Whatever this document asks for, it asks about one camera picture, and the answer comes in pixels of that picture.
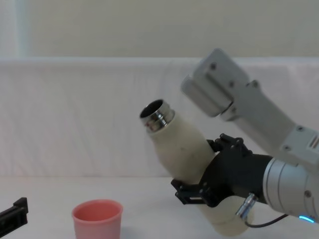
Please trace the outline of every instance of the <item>black cable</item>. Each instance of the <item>black cable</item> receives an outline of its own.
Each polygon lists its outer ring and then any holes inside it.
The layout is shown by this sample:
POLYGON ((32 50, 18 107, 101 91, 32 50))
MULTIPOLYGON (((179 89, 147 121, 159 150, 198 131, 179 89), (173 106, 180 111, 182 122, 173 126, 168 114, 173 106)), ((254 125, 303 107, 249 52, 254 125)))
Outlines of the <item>black cable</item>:
POLYGON ((250 228, 264 228, 266 226, 270 226, 271 224, 274 224, 282 219, 284 219, 285 217, 287 217, 288 215, 287 214, 283 214, 281 215, 280 217, 270 221, 270 222, 267 222, 267 223, 264 223, 264 224, 259 224, 259 225, 251 225, 249 224, 248 222, 245 222, 246 226, 250 227, 250 228))

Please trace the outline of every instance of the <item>cup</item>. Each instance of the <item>cup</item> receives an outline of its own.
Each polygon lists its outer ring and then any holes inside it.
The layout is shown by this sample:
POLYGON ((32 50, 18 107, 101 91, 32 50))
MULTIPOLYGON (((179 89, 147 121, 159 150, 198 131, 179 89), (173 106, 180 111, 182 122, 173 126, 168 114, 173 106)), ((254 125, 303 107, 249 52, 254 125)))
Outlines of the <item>cup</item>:
POLYGON ((72 211, 77 239, 120 239, 123 206, 113 200, 92 200, 72 211))

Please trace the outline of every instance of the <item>black clamp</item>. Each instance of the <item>black clamp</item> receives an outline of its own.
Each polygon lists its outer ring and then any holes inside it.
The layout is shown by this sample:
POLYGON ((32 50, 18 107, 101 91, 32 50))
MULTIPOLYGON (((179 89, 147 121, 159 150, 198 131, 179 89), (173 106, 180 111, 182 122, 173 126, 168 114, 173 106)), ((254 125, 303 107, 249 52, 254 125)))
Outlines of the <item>black clamp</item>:
POLYGON ((0 238, 27 224, 28 202, 20 198, 13 207, 0 213, 0 238))
POLYGON ((242 138, 221 134, 217 140, 208 140, 215 158, 206 168, 198 184, 185 184, 173 179, 176 197, 183 204, 206 204, 216 207, 230 196, 246 198, 253 192, 259 202, 266 203, 263 195, 263 175, 271 156, 253 154, 242 138))

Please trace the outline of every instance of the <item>white bottle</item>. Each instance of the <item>white bottle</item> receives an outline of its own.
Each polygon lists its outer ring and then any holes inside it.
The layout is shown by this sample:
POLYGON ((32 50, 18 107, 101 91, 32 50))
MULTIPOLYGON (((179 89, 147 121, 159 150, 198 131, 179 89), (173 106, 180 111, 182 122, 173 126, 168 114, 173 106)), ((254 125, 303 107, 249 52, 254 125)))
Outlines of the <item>white bottle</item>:
MULTIPOLYGON (((140 118, 152 139, 158 158, 174 179, 188 184, 200 181, 215 153, 203 135, 193 125, 184 121, 163 100, 144 108, 140 118)), ((224 236, 237 236, 247 226, 235 215, 244 199, 232 196, 217 207, 197 205, 214 229, 224 236)), ((253 219, 253 209, 248 222, 253 219)))

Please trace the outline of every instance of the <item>bottle mouth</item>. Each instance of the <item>bottle mouth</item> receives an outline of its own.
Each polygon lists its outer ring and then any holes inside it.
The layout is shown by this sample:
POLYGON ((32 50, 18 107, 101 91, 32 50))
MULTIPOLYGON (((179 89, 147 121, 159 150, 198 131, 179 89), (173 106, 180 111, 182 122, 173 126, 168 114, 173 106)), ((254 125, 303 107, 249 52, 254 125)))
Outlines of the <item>bottle mouth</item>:
POLYGON ((154 114, 163 105, 163 103, 163 100, 153 101, 142 110, 142 112, 140 113, 140 118, 143 119, 150 116, 151 114, 154 114))
POLYGON ((140 113, 140 119, 148 132, 156 132, 167 126, 175 112, 164 100, 156 100, 147 105, 140 113))

